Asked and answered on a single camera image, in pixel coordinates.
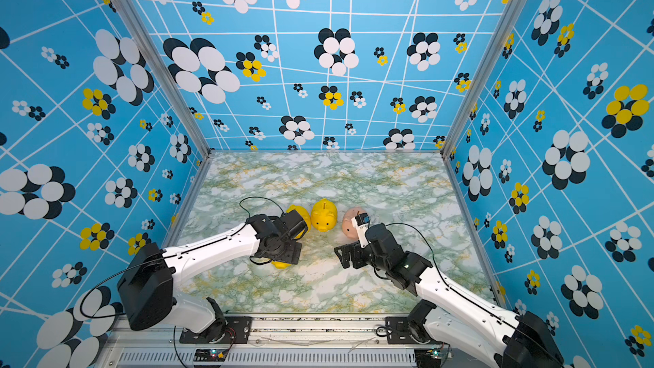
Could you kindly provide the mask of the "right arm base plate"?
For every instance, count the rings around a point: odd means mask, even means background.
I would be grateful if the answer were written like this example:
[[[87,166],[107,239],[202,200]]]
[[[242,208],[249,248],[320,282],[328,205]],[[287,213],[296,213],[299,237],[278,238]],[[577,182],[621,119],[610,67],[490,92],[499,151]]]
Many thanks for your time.
[[[441,347],[444,343],[427,339],[427,337],[417,337],[410,330],[410,321],[405,316],[386,317],[383,325],[376,328],[376,335],[386,338],[391,345],[429,345]]]

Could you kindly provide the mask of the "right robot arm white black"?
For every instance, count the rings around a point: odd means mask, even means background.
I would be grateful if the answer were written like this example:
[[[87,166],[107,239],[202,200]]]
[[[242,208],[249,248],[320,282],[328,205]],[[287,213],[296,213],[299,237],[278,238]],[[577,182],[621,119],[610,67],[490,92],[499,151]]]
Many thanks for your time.
[[[373,267],[418,297],[408,318],[418,342],[444,342],[488,367],[565,364],[548,325],[534,313],[516,313],[475,295],[434,262],[404,250],[382,223],[364,225],[358,235],[358,241],[334,250],[342,267]]]

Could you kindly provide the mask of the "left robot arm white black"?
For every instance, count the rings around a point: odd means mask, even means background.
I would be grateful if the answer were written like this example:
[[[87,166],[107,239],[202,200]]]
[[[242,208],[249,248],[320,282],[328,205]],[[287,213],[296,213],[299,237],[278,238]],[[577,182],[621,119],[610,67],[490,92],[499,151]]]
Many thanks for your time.
[[[187,329],[202,342],[217,342],[228,323],[216,300],[182,291],[199,274],[240,257],[296,265],[308,224],[296,210],[259,214],[224,233],[195,243],[159,248],[145,245],[124,270],[117,289],[129,328],[144,331],[160,323]]]

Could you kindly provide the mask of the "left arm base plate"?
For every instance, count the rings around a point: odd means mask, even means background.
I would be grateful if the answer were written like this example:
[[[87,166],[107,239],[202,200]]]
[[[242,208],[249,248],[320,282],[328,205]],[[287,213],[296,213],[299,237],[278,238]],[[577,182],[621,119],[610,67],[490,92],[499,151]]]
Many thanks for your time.
[[[247,344],[252,322],[253,318],[249,316],[224,317],[200,334],[184,328],[179,342],[182,344]]]

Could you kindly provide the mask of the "yellow piggy bank front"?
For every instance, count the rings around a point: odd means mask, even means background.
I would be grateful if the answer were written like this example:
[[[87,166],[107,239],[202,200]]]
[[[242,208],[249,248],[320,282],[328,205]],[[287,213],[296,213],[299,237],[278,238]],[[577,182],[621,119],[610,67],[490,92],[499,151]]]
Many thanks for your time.
[[[287,269],[291,264],[286,262],[271,262],[271,264],[276,267],[276,269]]]

